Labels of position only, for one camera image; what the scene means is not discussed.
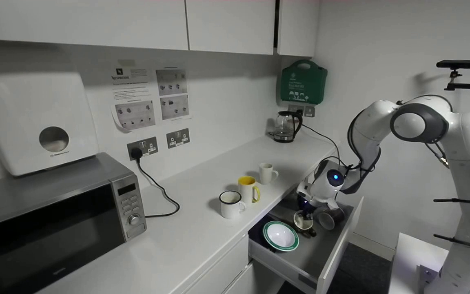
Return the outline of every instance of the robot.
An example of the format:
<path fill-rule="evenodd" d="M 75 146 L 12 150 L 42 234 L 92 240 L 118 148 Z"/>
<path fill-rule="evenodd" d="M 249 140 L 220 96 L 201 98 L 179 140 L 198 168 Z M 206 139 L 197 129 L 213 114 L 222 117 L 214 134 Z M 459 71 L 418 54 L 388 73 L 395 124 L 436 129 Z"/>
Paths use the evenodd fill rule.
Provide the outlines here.
<path fill-rule="evenodd" d="M 336 192 L 353 194 L 380 158 L 380 143 L 390 133 L 403 141 L 436 144 L 435 153 L 451 171 L 457 197 L 437 202 L 458 202 L 462 218 L 449 254 L 436 278 L 424 288 L 425 294 L 470 294 L 470 112 L 455 113 L 439 95 L 424 95 L 408 102 L 376 101 L 351 122 L 347 140 L 358 157 L 355 167 L 327 158 L 312 173 L 313 183 L 301 182 L 297 193 L 303 215 L 311 218 L 316 208 L 337 209 Z"/>

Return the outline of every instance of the white countertop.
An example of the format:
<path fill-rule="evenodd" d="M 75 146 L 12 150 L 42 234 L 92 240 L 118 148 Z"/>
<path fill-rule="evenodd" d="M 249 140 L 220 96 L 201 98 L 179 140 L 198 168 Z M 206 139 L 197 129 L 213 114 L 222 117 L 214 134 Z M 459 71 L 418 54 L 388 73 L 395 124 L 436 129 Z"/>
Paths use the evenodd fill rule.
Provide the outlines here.
<path fill-rule="evenodd" d="M 181 210 L 164 218 L 147 219 L 147 231 L 95 261 L 44 288 L 40 294 L 181 294 L 228 252 L 248 230 L 300 182 L 325 156 L 331 143 L 300 132 L 292 143 L 263 136 L 228 151 L 159 184 Z M 150 172 L 147 158 L 142 166 Z M 261 201 L 248 205 L 237 220 L 220 216 L 218 196 L 237 189 L 244 175 L 259 180 L 259 164 L 279 171 L 269 185 L 259 184 Z M 141 191 L 146 214 L 171 212 L 174 206 L 162 192 Z"/>
<path fill-rule="evenodd" d="M 417 266 L 440 271 L 449 251 L 406 234 L 399 233 L 393 259 L 389 294 L 417 293 Z"/>

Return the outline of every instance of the white mug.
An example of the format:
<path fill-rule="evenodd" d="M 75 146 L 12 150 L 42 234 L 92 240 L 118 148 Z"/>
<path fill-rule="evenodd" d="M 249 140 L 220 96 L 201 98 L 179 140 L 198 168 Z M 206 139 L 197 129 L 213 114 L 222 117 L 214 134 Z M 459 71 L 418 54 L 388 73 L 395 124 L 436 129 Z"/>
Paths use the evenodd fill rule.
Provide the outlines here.
<path fill-rule="evenodd" d="M 246 210 L 242 196 L 237 191 L 224 191 L 219 195 L 220 214 L 227 219 L 236 219 Z"/>
<path fill-rule="evenodd" d="M 263 185 L 267 185 L 278 178 L 278 171 L 274 171 L 273 165 L 270 163 L 261 163 L 259 165 L 259 171 L 261 175 L 261 184 Z"/>
<path fill-rule="evenodd" d="M 254 177 L 244 176 L 239 178 L 239 192 L 242 195 L 242 201 L 248 205 L 261 199 L 261 190 L 256 186 L 257 180 Z"/>

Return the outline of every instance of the electric kettle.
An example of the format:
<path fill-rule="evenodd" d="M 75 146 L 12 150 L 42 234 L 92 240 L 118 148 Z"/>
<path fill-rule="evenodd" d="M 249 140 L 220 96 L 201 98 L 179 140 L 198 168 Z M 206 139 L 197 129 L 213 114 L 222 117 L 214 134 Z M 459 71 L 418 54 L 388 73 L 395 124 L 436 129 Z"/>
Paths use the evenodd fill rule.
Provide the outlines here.
<path fill-rule="evenodd" d="M 295 118 L 298 119 L 298 125 L 295 127 Z M 280 143 L 293 142 L 295 136 L 302 127 L 302 115 L 298 112 L 280 111 L 275 121 L 275 130 L 273 131 L 273 140 Z"/>

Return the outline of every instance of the dark mug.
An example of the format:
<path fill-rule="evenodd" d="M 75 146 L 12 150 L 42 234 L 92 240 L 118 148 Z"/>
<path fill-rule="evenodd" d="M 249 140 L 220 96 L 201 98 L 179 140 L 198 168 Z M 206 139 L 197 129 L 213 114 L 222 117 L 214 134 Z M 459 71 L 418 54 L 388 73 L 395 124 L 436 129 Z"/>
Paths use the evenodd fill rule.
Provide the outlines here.
<path fill-rule="evenodd" d="M 322 212 L 315 213 L 315 219 L 317 222 L 328 231 L 334 229 L 345 218 L 346 216 L 341 208 L 327 209 Z"/>

